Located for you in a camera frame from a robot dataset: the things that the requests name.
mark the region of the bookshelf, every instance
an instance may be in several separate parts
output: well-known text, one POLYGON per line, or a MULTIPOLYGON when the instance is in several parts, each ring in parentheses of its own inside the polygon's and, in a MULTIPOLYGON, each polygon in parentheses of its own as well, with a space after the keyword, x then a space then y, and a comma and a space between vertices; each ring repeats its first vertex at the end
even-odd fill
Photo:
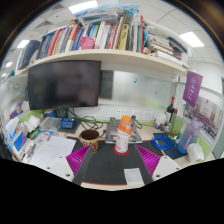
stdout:
POLYGON ((64 60, 99 60, 102 63, 136 66, 144 69, 152 69, 160 71, 174 76, 187 75, 186 73, 187 69, 175 65, 174 63, 162 60, 160 58, 137 52, 124 51, 124 50, 110 50, 110 49, 69 51, 36 60, 34 64, 32 64, 32 66, 64 60))

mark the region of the brown mug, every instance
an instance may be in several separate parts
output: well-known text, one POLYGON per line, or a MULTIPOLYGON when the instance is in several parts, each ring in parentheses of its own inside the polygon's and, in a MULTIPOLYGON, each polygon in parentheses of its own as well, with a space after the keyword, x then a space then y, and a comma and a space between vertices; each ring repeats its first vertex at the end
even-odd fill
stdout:
POLYGON ((79 135, 79 140, 83 146, 92 145, 93 153, 97 152, 100 134, 95 130, 85 130, 79 135))

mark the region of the purple sign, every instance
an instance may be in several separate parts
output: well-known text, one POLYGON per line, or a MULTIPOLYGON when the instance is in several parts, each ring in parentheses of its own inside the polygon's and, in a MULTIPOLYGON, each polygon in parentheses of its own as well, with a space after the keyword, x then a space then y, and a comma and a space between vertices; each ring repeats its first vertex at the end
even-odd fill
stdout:
POLYGON ((195 107, 201 88, 202 76, 188 71, 183 100, 195 107))

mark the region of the black monitor screen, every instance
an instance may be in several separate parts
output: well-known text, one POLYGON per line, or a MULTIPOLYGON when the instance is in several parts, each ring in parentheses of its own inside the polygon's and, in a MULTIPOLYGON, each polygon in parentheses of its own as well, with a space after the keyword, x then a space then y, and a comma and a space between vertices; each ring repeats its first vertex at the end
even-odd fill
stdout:
POLYGON ((28 70, 31 110, 98 106, 100 61, 60 61, 28 70))

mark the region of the document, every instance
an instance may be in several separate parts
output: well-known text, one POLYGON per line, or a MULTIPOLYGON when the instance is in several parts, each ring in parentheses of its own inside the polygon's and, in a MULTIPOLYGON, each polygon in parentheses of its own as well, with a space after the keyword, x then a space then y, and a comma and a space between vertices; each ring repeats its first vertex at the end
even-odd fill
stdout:
POLYGON ((137 185, 137 184, 144 185, 139 168, 124 169, 124 175, 125 175, 127 185, 137 185))
POLYGON ((43 169, 56 158, 70 155, 75 144, 76 140, 51 136, 48 142, 43 142, 36 149, 29 164, 43 169))

